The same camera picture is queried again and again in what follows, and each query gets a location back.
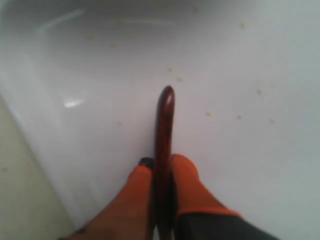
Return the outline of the black orange right gripper right finger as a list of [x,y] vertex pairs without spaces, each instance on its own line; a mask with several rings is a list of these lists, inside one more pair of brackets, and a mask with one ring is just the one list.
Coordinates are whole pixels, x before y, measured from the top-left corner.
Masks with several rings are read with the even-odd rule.
[[201,182],[195,164],[181,154],[171,162],[177,240],[274,240],[219,202]]

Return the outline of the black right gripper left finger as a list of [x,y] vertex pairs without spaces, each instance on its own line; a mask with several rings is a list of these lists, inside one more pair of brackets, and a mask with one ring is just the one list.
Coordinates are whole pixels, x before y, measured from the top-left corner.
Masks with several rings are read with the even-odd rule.
[[152,240],[155,229],[153,168],[143,157],[117,196],[64,240]]

